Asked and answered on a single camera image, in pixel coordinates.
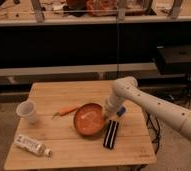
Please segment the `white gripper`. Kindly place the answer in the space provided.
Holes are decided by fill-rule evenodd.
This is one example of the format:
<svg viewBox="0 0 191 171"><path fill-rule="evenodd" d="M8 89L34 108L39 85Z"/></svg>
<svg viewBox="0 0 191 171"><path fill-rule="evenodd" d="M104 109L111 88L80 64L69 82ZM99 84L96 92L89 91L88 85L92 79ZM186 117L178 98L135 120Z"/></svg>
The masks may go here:
<svg viewBox="0 0 191 171"><path fill-rule="evenodd" d="M109 118L113 114L117 113L123 104L123 99L117 96L109 96L104 105L104 116Z"/></svg>

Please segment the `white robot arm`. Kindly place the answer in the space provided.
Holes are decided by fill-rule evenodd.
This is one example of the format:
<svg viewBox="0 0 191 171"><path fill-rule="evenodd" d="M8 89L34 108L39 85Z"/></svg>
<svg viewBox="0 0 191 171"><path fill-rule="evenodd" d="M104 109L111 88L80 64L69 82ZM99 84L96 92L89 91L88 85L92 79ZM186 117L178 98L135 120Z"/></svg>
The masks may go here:
<svg viewBox="0 0 191 171"><path fill-rule="evenodd" d="M141 91L134 77L119 78L112 83L111 94L105 101L104 116L109 118L118 112L125 100L141 106L191 141L191 110ZM188 171L191 171L191 155Z"/></svg>

